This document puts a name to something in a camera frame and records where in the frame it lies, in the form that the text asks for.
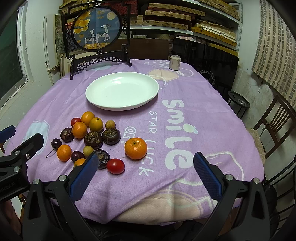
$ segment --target cherry tomato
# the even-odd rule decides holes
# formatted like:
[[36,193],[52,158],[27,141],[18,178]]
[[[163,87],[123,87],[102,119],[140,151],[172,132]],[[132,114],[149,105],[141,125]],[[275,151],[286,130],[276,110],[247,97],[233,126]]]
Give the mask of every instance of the cherry tomato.
[[79,121],[81,121],[81,119],[80,119],[80,118],[78,118],[78,117],[76,117],[76,118],[73,118],[73,119],[71,120],[71,126],[73,127],[73,126],[74,126],[74,124],[75,124],[76,122],[79,122]]
[[121,174],[124,171],[124,163],[122,160],[114,158],[107,162],[107,170],[112,174]]

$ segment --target brick pattern curtain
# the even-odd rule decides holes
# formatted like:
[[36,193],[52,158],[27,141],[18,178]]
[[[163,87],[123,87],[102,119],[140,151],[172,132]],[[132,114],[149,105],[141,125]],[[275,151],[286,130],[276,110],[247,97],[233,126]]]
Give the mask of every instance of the brick pattern curtain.
[[296,110],[295,39],[272,5],[260,0],[260,8],[260,34],[252,71]]

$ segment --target table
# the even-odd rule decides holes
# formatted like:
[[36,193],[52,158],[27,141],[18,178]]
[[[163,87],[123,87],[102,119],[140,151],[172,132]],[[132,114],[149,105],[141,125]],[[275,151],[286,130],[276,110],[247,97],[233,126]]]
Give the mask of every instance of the table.
[[[125,163],[121,175],[98,170],[84,196],[75,204],[81,214],[100,223],[110,220],[166,224],[210,215],[217,202],[209,197],[194,170],[193,155],[201,151],[211,164],[238,180],[264,177],[263,165],[253,138],[220,94],[191,66],[181,63],[179,71],[169,70],[169,61],[131,60],[126,64],[101,66],[60,79],[29,110],[8,143],[10,153],[22,141],[39,132],[44,146],[28,161],[28,178],[56,180],[69,174],[73,162],[64,163],[50,152],[51,140],[70,126],[74,117],[92,111],[103,122],[114,120],[121,140],[103,145],[111,158]],[[100,76],[114,72],[139,72],[155,78],[160,90],[146,105],[134,110],[112,112],[90,104],[87,86]],[[136,93],[127,92],[127,98]],[[143,138],[148,153],[132,161],[124,153],[124,143]],[[72,151],[82,151],[83,141],[68,143]]]

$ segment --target mandarin orange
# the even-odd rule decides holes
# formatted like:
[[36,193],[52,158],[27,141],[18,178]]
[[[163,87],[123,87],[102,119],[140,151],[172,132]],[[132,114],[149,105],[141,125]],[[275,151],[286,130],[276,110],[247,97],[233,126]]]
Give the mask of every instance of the mandarin orange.
[[138,160],[146,155],[147,144],[142,138],[130,138],[124,145],[124,151],[129,158]]
[[61,161],[68,161],[71,157],[72,149],[68,145],[61,145],[57,150],[57,157]]
[[87,126],[83,122],[79,121],[73,125],[72,134],[77,139],[82,139],[87,133]]

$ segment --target deer embroidery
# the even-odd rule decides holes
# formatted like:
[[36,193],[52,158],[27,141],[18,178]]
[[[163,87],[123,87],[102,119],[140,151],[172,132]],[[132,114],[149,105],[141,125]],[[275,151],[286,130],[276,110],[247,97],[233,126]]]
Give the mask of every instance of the deer embroidery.
[[101,26],[102,28],[105,29],[105,32],[104,32],[104,34],[102,34],[102,35],[100,35],[100,34],[96,34],[96,45],[97,45],[97,47],[100,46],[100,45],[99,45],[99,42],[98,42],[99,37],[103,37],[103,38],[105,38],[105,43],[106,43],[106,45],[107,45],[107,40],[110,39],[110,36],[108,35],[108,28],[107,28],[107,27],[111,27],[111,26],[112,26],[112,25],[108,25],[108,24],[104,24],[103,26]]
[[92,47],[94,47],[94,33],[93,33],[93,31],[94,31],[93,29],[89,31],[91,33],[91,38],[90,39],[85,38],[85,47],[86,47],[86,44],[87,44],[88,41],[91,41],[92,42]]

